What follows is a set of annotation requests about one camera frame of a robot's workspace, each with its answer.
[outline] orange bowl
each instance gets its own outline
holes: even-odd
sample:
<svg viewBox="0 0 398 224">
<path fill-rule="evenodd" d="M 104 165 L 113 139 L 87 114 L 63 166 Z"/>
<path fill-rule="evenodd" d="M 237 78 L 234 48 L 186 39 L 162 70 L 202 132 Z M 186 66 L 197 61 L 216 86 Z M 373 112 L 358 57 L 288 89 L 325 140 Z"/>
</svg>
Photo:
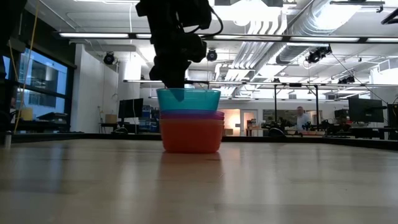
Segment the orange bowl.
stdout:
<svg viewBox="0 0 398 224">
<path fill-rule="evenodd" d="M 175 153 L 214 153 L 223 138 L 224 124 L 180 120 L 161 120 L 163 147 Z"/>
<path fill-rule="evenodd" d="M 174 123 L 174 124 L 206 123 L 206 124 L 224 125 L 224 121 L 215 120 L 215 119 L 160 119 L 160 124 L 162 123 Z"/>
</svg>

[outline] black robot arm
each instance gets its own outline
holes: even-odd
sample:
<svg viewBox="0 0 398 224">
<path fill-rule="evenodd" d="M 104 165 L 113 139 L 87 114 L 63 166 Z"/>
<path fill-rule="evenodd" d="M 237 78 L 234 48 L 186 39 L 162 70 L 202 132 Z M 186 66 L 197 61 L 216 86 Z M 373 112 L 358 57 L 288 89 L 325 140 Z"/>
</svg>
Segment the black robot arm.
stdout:
<svg viewBox="0 0 398 224">
<path fill-rule="evenodd" d="M 183 88 L 185 71 L 191 62 L 201 62 L 206 57 L 207 44 L 184 27 L 198 26 L 208 29 L 211 13 L 208 0 L 141 0 L 138 16 L 146 16 L 155 47 L 154 66 L 149 73 L 151 80 L 162 80 L 168 88 Z"/>
</svg>

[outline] cardboard box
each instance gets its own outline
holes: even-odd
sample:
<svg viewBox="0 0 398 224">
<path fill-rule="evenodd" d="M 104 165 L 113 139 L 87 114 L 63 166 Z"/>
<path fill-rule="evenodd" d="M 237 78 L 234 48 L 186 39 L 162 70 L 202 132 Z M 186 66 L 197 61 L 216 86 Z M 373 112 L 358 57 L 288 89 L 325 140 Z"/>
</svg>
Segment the cardboard box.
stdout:
<svg viewBox="0 0 398 224">
<path fill-rule="evenodd" d="M 233 135 L 234 134 L 234 130 L 233 129 L 224 129 L 224 133 L 223 133 L 223 135 L 224 136 L 230 136 L 230 135 Z"/>
<path fill-rule="evenodd" d="M 106 124 L 116 124 L 118 122 L 118 116 L 116 114 L 106 114 L 105 123 Z"/>
</svg>

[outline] white shirt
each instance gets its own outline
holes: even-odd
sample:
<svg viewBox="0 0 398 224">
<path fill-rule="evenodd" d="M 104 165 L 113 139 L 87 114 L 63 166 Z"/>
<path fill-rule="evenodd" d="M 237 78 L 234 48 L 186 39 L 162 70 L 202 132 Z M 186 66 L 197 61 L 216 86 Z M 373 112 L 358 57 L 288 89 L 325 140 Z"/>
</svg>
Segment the white shirt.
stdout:
<svg viewBox="0 0 398 224">
<path fill-rule="evenodd" d="M 303 125 L 307 122 L 311 122 L 310 116 L 308 114 L 297 116 L 297 130 L 304 130 Z"/>
</svg>

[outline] person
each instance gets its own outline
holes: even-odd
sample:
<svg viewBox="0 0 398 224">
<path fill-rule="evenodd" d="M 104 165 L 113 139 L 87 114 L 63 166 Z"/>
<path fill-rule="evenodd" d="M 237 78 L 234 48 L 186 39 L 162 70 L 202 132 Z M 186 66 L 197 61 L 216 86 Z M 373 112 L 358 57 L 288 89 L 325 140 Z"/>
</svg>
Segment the person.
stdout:
<svg viewBox="0 0 398 224">
<path fill-rule="evenodd" d="M 304 108 L 302 106 L 297 107 L 297 130 L 304 130 L 303 125 L 307 122 L 311 122 L 310 116 L 304 113 Z"/>
</svg>

